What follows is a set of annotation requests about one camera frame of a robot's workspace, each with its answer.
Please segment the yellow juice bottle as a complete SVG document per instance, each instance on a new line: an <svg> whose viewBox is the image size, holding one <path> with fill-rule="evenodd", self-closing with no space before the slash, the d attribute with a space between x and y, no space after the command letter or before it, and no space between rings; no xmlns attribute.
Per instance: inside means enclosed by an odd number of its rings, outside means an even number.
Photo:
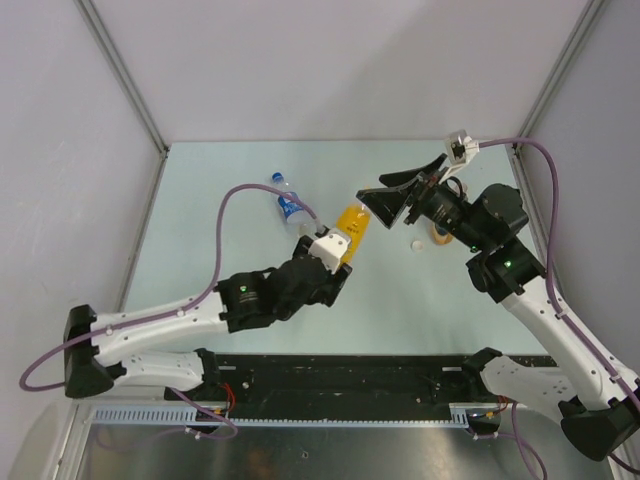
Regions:
<svg viewBox="0 0 640 480"><path fill-rule="evenodd" d="M335 227L346 234L349 247L341 258L341 263L350 263L355 256L371 220L369 209L360 201L350 204L336 221Z"/></svg>

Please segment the white bottle cap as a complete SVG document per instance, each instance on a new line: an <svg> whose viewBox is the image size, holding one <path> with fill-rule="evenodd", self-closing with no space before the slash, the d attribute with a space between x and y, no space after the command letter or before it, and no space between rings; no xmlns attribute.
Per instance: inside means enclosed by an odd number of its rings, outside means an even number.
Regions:
<svg viewBox="0 0 640 480"><path fill-rule="evenodd" d="M411 250L414 252L421 252L424 249L424 244L419 241L419 240L415 240L411 243Z"/></svg>

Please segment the orange tea bottle blue label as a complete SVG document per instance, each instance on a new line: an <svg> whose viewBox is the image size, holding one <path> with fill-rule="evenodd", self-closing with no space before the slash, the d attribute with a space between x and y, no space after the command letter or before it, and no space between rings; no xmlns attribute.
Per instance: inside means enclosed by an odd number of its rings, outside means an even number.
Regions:
<svg viewBox="0 0 640 480"><path fill-rule="evenodd" d="M431 235L437 245L447 245L454 239L450 233L438 227L436 224L431 225Z"/></svg>

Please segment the clear water bottle blue label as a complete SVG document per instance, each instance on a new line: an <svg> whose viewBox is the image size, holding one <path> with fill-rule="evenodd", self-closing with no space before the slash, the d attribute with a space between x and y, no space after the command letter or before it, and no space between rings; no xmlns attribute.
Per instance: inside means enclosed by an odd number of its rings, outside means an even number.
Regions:
<svg viewBox="0 0 640 480"><path fill-rule="evenodd" d="M298 197L295 189L280 172L271 176L272 185L291 197ZM283 196L277 197L277 205L285 223L286 231L297 237L310 236L316 233L316 223L309 212L302 206Z"/></svg>

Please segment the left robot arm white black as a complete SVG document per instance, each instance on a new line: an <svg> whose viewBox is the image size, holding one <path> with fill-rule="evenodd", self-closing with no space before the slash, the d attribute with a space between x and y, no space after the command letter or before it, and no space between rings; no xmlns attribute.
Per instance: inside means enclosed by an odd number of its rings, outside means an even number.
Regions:
<svg viewBox="0 0 640 480"><path fill-rule="evenodd" d="M64 332L64 392L72 399L115 386L161 386L214 397L221 376L213 353L159 351L171 340L227 335L291 319L307 305L334 304L352 272L342 258L349 240L335 230L299 239L278 268L243 272L209 288L203 297L137 312L98 314L89 305L69 312Z"/></svg>

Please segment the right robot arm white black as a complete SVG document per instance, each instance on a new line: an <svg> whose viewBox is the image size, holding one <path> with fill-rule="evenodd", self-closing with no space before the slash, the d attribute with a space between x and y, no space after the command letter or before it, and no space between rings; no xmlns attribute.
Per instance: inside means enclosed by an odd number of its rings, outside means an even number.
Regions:
<svg viewBox="0 0 640 480"><path fill-rule="evenodd" d="M555 361L554 371L521 367L485 348L461 376L473 401L491 394L522 403L559 424L569 442L594 461L606 459L639 429L639 376L595 337L561 298L545 267L520 241L529 218L518 189L494 183L473 202L459 189L444 156L383 174L381 187L357 199L381 223L408 225L426 217L467 246L476 290L518 319Z"/></svg>

